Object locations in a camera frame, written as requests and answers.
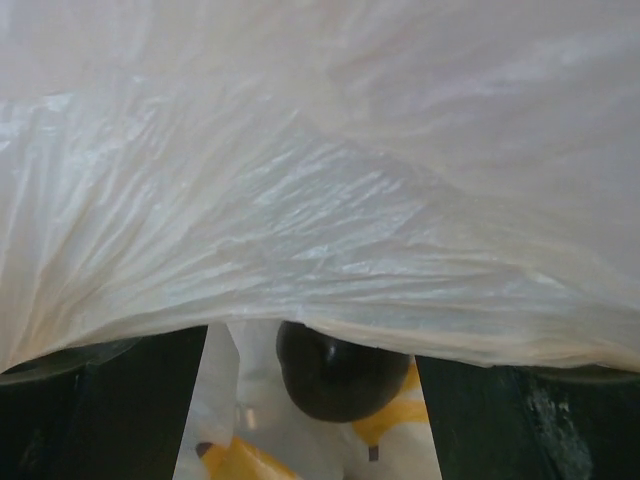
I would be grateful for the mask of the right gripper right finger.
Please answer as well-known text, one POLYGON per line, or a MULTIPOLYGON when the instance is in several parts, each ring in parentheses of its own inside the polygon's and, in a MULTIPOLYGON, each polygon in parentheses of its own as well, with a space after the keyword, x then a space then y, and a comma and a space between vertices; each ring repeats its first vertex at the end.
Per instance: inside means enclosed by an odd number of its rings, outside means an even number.
POLYGON ((638 374, 416 362, 443 478, 638 478, 638 374))

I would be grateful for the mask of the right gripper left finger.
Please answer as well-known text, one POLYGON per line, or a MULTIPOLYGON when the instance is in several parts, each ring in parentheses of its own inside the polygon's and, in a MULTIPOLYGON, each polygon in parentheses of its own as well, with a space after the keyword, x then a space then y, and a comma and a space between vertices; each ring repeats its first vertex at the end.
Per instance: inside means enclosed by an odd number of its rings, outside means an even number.
POLYGON ((206 334, 69 348, 2 372, 2 478, 172 478, 206 334))

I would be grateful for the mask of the dark plum fake fruit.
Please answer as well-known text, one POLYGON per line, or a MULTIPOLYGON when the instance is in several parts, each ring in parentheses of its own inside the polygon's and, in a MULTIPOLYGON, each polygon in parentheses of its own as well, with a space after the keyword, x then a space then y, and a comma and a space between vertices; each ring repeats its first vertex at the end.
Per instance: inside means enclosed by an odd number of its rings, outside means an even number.
POLYGON ((368 347, 284 321, 276 355, 285 389, 303 413, 330 423, 351 423, 388 405, 408 376, 407 354, 368 347))

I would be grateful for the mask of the translucent orange plastic bag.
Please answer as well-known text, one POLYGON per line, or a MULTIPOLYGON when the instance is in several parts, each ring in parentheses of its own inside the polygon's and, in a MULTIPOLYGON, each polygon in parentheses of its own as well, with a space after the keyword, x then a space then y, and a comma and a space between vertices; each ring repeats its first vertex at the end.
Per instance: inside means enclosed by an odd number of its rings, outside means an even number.
POLYGON ((207 330, 170 479, 445 479, 417 358, 639 376, 635 1, 5 1, 1 374, 207 330), (284 321, 407 354, 351 423, 284 321))

